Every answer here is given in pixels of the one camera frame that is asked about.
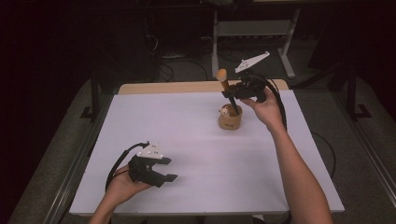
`person's right hand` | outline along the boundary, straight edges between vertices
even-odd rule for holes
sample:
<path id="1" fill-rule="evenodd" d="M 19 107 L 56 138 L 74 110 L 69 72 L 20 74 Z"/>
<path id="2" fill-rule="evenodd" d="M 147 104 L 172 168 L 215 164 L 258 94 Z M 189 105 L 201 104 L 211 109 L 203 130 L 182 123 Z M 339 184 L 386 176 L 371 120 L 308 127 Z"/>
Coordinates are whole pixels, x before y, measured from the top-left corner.
<path id="1" fill-rule="evenodd" d="M 241 99 L 240 101 L 254 110 L 257 118 L 267 126 L 270 132 L 278 128 L 284 128 L 282 116 L 274 94 L 268 88 L 264 89 L 264 93 L 266 100 L 262 103 L 255 102 L 251 99 Z"/>

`white table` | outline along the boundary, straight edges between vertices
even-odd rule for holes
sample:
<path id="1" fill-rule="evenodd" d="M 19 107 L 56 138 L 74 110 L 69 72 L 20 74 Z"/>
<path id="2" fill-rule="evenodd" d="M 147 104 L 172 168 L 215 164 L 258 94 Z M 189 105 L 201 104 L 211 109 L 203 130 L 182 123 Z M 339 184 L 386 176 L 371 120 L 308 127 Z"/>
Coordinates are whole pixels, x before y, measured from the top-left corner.
<path id="1" fill-rule="evenodd" d="M 157 142 L 169 165 L 155 165 L 178 178 L 150 188 L 120 205 L 116 214 L 131 216 L 275 214 L 288 211 L 271 135 L 254 112 L 243 108 L 236 131 L 218 125 L 219 109 L 228 104 L 218 82 L 136 84 L 113 99 L 81 180 L 70 213 L 90 216 L 105 193 L 106 177 L 120 154 L 142 142 Z M 199 91 L 178 87 L 201 86 Z M 332 211 L 344 211 L 293 91 L 281 91 L 291 138 L 322 186 Z M 126 164 L 136 148 L 120 165 Z"/>

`desk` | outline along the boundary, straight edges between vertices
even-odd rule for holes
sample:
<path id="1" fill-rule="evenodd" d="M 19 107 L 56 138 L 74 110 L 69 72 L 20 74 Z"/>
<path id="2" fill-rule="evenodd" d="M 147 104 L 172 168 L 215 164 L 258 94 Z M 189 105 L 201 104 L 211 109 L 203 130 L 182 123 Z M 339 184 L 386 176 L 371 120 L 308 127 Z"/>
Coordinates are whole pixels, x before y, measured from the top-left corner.
<path id="1" fill-rule="evenodd" d="M 344 211 L 293 91 L 285 90 L 282 81 L 276 83 L 283 89 L 291 138 L 322 186 L 331 210 Z M 114 213 L 208 216 L 288 211 L 271 135 L 254 112 L 239 102 L 244 111 L 240 128 L 222 130 L 218 110 L 228 100 L 219 91 L 216 81 L 122 86 L 108 110 L 70 213 L 90 216 L 123 150 L 148 140 L 159 141 L 164 156 L 172 159 L 169 165 L 153 169 L 178 178 L 135 195 Z"/>

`wooden strip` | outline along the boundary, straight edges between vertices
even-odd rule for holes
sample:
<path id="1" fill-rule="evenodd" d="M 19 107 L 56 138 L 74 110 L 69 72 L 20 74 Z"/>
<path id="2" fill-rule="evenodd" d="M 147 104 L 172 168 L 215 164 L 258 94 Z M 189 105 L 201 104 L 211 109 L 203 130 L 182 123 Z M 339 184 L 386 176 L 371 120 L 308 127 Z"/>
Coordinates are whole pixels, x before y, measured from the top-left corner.
<path id="1" fill-rule="evenodd" d="M 230 85 L 239 80 L 230 80 Z M 275 84 L 280 90 L 288 90 L 285 80 L 274 79 Z M 218 81 L 202 82 L 167 82 L 167 83 L 134 83 L 124 84 L 120 87 L 119 94 L 148 94 L 148 93 L 172 93 L 172 92 L 209 92 L 223 91 Z"/>

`person's left arm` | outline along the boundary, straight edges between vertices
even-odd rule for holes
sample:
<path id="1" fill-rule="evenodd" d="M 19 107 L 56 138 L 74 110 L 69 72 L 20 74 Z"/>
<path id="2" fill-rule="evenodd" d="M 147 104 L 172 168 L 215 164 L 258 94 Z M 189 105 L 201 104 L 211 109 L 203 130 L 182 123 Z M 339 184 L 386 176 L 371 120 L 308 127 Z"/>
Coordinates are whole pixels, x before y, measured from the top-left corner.
<path id="1" fill-rule="evenodd" d="M 120 168 L 108 185 L 105 196 L 90 219 L 90 224 L 107 224 L 114 209 L 130 200 L 136 193 L 148 189 L 151 185 L 134 182 L 128 175 L 128 166 Z"/>

